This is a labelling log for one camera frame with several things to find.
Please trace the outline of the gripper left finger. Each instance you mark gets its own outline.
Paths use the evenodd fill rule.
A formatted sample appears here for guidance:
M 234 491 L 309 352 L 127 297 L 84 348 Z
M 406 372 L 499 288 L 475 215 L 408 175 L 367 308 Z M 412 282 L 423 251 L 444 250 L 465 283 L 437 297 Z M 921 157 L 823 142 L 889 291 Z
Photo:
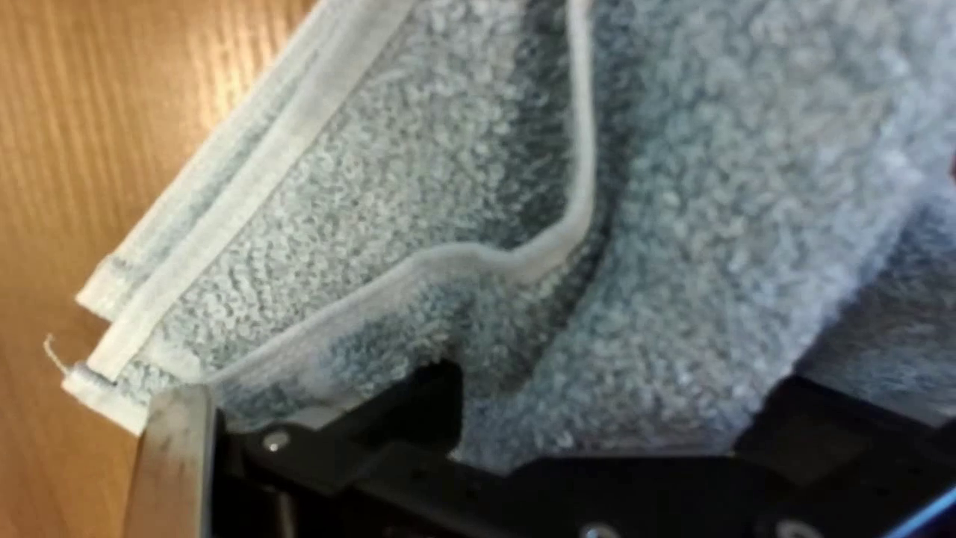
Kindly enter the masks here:
M 462 408 L 463 374 L 448 361 L 320 427 L 229 432 L 208 387 L 171 389 L 148 411 L 125 538 L 300 538 L 389 446 L 450 453 Z

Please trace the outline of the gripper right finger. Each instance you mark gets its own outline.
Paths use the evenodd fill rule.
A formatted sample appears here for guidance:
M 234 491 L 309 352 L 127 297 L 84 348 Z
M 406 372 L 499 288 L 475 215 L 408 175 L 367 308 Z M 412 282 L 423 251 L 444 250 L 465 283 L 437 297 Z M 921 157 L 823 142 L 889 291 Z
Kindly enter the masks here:
M 956 538 L 956 418 L 918 420 L 792 379 L 735 452 L 792 484 L 754 538 Z

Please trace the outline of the light blue terry towel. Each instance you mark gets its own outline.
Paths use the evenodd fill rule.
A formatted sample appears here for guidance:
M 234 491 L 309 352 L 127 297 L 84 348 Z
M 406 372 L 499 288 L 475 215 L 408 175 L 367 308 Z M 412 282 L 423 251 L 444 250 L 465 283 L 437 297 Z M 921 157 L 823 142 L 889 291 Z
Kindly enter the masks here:
M 465 374 L 468 462 L 956 418 L 956 0 L 321 0 L 76 300 L 139 435 Z

